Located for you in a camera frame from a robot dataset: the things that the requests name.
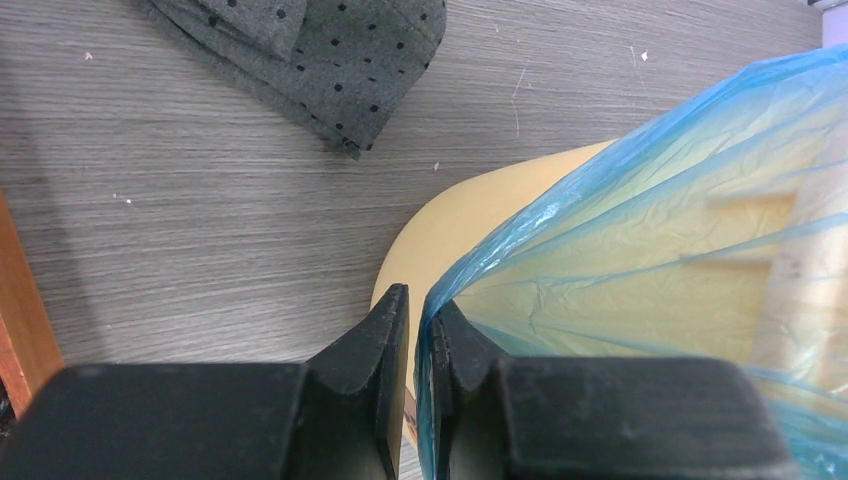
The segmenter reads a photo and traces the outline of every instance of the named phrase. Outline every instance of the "crumpled plastic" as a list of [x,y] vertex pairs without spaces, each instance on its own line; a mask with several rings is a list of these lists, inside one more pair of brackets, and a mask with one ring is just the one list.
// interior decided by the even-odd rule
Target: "crumpled plastic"
[[615,142],[427,296],[515,355],[710,356],[750,375],[803,474],[848,478],[848,46],[750,65]]

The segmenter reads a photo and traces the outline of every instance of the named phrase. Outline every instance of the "blue plastic bag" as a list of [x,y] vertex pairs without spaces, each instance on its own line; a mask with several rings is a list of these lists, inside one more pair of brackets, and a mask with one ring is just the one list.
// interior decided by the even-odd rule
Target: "blue plastic bag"
[[[848,478],[848,47],[755,63],[561,179],[453,265],[454,299],[520,355],[743,366],[807,478]],[[419,455],[433,478],[431,339]]]

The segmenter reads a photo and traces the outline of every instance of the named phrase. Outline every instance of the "wooden floor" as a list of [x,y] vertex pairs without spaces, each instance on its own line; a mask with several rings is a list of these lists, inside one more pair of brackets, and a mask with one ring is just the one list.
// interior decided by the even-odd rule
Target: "wooden floor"
[[431,68],[354,163],[130,2],[3,2],[0,188],[68,363],[303,360],[363,316],[392,240],[445,188],[821,42],[797,0],[448,9]]

